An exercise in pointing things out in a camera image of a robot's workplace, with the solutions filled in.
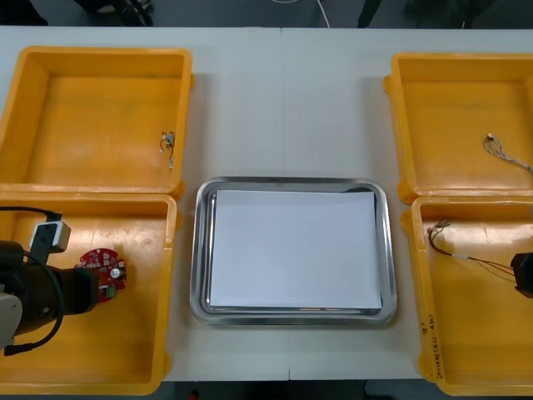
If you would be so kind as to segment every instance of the floor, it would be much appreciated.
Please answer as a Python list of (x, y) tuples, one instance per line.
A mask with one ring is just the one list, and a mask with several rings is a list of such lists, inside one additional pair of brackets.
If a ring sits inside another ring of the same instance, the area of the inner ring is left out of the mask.
[[(364, 0), (322, 0), (332, 28), (356, 28)], [(113, 15), (86, 14), (74, 1), (32, 0), (51, 26), (116, 26)], [(152, 0), (156, 27), (274, 27), (323, 28), (315, 0), (277, 4), (271, 0)], [(404, 12), (407, 0), (383, 0), (369, 28), (452, 28), (444, 12), (418, 18)], [(482, 13), (473, 28), (533, 28), (533, 1), (500, 0)], [(150, 400), (187, 400), (197, 391), (201, 400), (241, 399), (363, 399), (363, 381), (330, 382), (165, 382)], [(436, 385), (423, 380), (368, 381), (369, 399), (439, 400), (448, 398)], [(2, 400), (23, 397), (0, 396)], [(71, 400), (76, 397), (61, 397)], [(104, 400), (107, 397), (84, 397)]]
[[(383, 0), (369, 28), (452, 28), (446, 8), (422, 19), (404, 12), (408, 0)], [(465, 0), (431, 0), (465, 1)], [(52, 26), (114, 26), (111, 15), (88, 15), (72, 0), (32, 0)], [(156, 27), (320, 28), (324, 21), (315, 0), (278, 4), (272, 0), (152, 0)], [(364, 0), (322, 0), (332, 28), (356, 28)], [(533, 28), (531, 0), (498, 0), (473, 28)]]
[[(290, 381), (290, 382), (164, 382), (147, 397), (111, 396), (31, 396), (31, 399), (50, 400), (443, 400), (472, 397), (449, 397), (436, 385), (421, 379), (368, 381)], [(29, 399), (29, 396), (0, 396), (2, 400)], [(474, 397), (480, 400), (525, 397)]]

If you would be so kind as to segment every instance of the table surface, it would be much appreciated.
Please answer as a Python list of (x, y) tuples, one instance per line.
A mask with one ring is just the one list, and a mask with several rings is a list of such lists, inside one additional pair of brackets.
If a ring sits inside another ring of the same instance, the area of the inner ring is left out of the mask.
[[(170, 381), (418, 378), (416, 303), (391, 110), (399, 52), (528, 53), (530, 31), (0, 27), (0, 108), (30, 45), (189, 48), (189, 108), (167, 351)], [(188, 305), (196, 190), (216, 176), (369, 178), (386, 191), (398, 309), (389, 327), (210, 327)]]

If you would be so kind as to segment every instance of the yellow tray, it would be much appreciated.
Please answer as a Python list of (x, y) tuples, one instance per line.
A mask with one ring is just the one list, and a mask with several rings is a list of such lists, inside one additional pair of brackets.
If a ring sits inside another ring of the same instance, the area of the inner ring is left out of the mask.
[(533, 55), (397, 54), (391, 100), (406, 203), (418, 196), (533, 195), (533, 177), (483, 147), (489, 133), (533, 165)]
[(511, 265), (533, 249), (533, 197), (420, 197), (404, 213), (416, 291), (421, 374), (451, 395), (533, 395), (533, 301), (480, 264), (451, 253)]
[(0, 190), (179, 197), (191, 86), (187, 50), (24, 49), (0, 122)]
[[(167, 375), (165, 354), (172, 252), (181, 219), (163, 194), (0, 193), (2, 206), (63, 213), (72, 229), (67, 251), (48, 263), (73, 268), (93, 248), (116, 250), (127, 262), (127, 287), (111, 302), (65, 317), (45, 346), (0, 357), (1, 394), (130, 394), (154, 392)], [(0, 239), (29, 244), (43, 216), (0, 212)], [(50, 331), (16, 338), (31, 343)]]

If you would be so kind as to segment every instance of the sheet of paper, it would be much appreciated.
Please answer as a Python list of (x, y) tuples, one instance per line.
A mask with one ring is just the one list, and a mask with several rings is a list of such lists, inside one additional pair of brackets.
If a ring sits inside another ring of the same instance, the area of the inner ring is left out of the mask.
[(218, 191), (212, 306), (381, 308), (374, 194)]

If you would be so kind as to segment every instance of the white wire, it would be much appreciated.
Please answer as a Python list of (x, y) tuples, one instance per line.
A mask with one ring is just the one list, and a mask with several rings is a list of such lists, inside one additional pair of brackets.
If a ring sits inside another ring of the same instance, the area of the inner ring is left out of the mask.
[[(292, 4), (292, 3), (297, 3), (300, 0), (286, 0), (286, 1), (283, 1), (283, 0), (270, 0), (270, 1), (274, 2), (274, 3), (277, 3), (277, 4)], [(324, 17), (324, 21), (326, 22), (326, 26), (328, 28), (331, 28), (330, 27), (330, 22), (327, 19), (326, 11), (324, 10), (324, 6), (322, 6), (322, 3), (320, 2), (320, 0), (316, 0), (316, 2), (318, 3), (318, 7), (320, 7), (320, 11), (322, 11), (322, 16)]]
[(501, 144), (501, 142), (497, 138), (492, 136), (492, 134), (489, 133), (489, 135), (485, 138), (485, 141), (483, 142), (483, 146), (485, 146), (485, 150), (489, 154), (502, 158), (510, 163), (519, 165), (527, 169), (529, 173), (533, 173), (533, 167), (530, 167), (525, 162), (518, 161), (518, 160), (515, 160), (514, 158), (507, 156), (507, 154), (503, 151), (503, 145)]
[(324, 17), (324, 21), (326, 21), (326, 26), (328, 28), (331, 28), (330, 27), (330, 22), (327, 20), (326, 12), (324, 11), (324, 6), (322, 6), (322, 3), (320, 2), (320, 0), (316, 0), (316, 2), (318, 3), (318, 7), (320, 7), (320, 9), (322, 11), (322, 16)]

